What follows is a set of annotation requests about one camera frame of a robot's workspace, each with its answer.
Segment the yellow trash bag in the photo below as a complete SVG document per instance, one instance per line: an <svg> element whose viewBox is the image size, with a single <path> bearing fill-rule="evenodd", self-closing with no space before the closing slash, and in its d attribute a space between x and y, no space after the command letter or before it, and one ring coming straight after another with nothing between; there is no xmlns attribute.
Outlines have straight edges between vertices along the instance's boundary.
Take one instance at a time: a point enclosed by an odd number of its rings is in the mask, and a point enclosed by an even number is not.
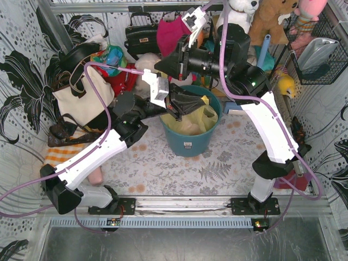
<svg viewBox="0 0 348 261"><path fill-rule="evenodd" d="M219 116L216 111L209 105L208 97L202 96L201 100L204 106L196 109L188 115L182 116L178 121L170 114L160 117L164 125L170 130L181 135L200 135L211 130L217 123Z"/></svg>

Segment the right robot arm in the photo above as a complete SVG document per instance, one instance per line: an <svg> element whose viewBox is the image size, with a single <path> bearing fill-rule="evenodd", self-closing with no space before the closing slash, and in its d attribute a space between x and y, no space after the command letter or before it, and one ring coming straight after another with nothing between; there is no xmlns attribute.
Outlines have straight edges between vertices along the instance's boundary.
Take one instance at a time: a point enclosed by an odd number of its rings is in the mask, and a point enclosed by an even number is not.
<svg viewBox="0 0 348 261"><path fill-rule="evenodd" d="M299 146L278 112L264 71L247 62L250 37L233 23L219 27L218 33L221 42L213 52L189 47L190 39L185 35L175 50L154 67L175 79L186 79L190 72L220 77L226 95L249 116L266 147L252 164L256 173L254 185L246 198L231 203L233 213L278 214L272 189L276 179L294 168Z"/></svg>

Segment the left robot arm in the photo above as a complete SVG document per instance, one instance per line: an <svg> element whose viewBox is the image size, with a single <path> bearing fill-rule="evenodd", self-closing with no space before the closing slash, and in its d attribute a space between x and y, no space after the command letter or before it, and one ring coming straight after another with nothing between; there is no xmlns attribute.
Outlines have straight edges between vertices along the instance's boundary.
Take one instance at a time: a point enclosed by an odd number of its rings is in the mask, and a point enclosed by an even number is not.
<svg viewBox="0 0 348 261"><path fill-rule="evenodd" d="M108 159L142 138L148 130L143 119L170 114L180 121L184 115L209 104L207 96L184 90L176 84L170 84L163 101L164 105L159 106L149 98L123 92L117 96L113 107L115 118L98 139L68 161L55 167L46 164L41 168L43 191L59 214L67 214L79 206L92 208L98 214L114 214L120 209L116 191L108 185L85 185L83 180Z"/></svg>

